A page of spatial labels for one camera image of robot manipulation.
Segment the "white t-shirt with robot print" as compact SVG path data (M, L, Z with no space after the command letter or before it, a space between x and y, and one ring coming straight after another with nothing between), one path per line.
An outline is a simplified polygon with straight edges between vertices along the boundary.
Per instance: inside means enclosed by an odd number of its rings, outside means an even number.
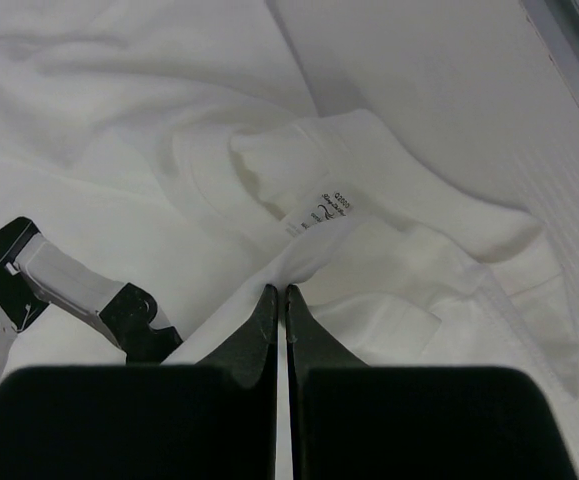
M191 362L298 283L373 365L523 370L579 394L541 223L472 198L373 113L319 118L258 1L0 1L0 226L158 301Z

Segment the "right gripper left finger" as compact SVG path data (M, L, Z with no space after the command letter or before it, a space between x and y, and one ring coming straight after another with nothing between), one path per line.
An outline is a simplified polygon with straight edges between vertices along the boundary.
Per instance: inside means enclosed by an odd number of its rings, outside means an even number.
M0 385L0 479L270 479L278 293L194 365L34 367Z

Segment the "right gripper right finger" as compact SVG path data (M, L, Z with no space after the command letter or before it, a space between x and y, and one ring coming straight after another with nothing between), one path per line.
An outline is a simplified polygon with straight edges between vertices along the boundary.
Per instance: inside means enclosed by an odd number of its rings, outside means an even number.
M297 479L576 479L538 385L506 367L372 367L286 290Z

